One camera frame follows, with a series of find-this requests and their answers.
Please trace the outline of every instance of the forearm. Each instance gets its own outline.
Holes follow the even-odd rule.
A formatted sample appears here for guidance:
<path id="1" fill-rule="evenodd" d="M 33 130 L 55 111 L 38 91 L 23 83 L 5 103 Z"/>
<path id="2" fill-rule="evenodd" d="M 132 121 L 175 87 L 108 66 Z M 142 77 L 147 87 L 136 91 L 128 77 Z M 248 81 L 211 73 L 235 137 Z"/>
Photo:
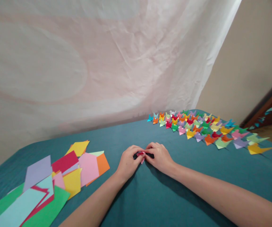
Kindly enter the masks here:
<path id="1" fill-rule="evenodd" d="M 61 226 L 99 226 L 125 181 L 113 174 Z"/>
<path id="2" fill-rule="evenodd" d="M 178 164 L 167 174 L 238 226 L 272 226 L 272 202 L 250 191 Z"/>

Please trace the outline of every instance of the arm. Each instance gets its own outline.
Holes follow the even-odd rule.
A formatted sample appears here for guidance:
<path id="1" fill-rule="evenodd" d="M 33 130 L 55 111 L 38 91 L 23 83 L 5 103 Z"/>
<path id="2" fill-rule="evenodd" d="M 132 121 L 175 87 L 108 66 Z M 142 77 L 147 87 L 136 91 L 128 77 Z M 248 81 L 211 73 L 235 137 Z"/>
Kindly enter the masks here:
<path id="1" fill-rule="evenodd" d="M 272 202 L 236 185 L 199 173 L 175 163 L 167 149 L 150 143 L 146 160 L 221 212 L 237 226 L 272 226 Z"/>
<path id="2" fill-rule="evenodd" d="M 131 146 L 123 152 L 117 171 L 84 201 L 60 226 L 99 226 L 112 201 L 126 181 L 134 174 L 144 155 L 134 160 L 133 155 L 143 151 Z"/>

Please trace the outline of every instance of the table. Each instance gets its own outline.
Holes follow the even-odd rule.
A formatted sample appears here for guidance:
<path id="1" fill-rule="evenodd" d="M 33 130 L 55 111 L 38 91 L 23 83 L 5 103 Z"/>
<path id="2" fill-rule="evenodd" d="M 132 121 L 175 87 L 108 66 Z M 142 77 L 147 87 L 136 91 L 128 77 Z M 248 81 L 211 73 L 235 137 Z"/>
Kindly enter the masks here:
<path id="1" fill-rule="evenodd" d="M 135 144 L 164 144 L 173 160 L 183 166 L 245 188 L 272 202 L 272 150 L 250 155 L 246 148 L 230 143 L 218 150 L 178 131 L 147 120 L 98 129 L 30 144 L 0 166 L 0 199 L 22 184 L 26 169 L 51 155 L 54 162 L 74 142 L 90 140 L 87 152 L 105 151 L 110 170 L 67 201 L 51 226 L 60 225 L 117 169 L 122 152 Z M 272 147 L 269 141 L 261 146 Z M 116 196 L 101 226 L 235 226 L 182 184 L 144 162 Z"/>

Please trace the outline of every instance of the hand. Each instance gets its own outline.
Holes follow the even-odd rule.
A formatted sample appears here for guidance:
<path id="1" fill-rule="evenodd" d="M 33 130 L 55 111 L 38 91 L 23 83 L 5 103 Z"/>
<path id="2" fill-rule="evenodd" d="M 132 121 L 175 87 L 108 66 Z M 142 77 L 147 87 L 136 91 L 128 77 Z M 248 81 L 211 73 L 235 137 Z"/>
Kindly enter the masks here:
<path id="1" fill-rule="evenodd" d="M 163 144 L 151 142 L 145 150 L 146 153 L 154 155 L 154 158 L 146 155 L 145 159 L 152 164 L 156 169 L 169 175 L 170 171 L 175 166 L 175 162 L 171 158 L 169 152 Z"/>
<path id="2" fill-rule="evenodd" d="M 123 152 L 118 168 L 115 172 L 120 179 L 126 182 L 134 174 L 145 154 L 139 155 L 135 160 L 133 156 L 137 152 L 141 151 L 144 151 L 141 147 L 132 145 Z"/>

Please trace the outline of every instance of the white fabric backdrop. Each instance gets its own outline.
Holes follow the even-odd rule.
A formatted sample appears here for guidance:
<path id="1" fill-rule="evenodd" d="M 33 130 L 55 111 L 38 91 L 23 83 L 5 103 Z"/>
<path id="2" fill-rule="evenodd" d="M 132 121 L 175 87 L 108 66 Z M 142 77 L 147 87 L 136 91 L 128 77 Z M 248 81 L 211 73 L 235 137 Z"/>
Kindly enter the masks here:
<path id="1" fill-rule="evenodd" d="M 32 142 L 195 108 L 240 1 L 0 0 L 0 164 Z"/>

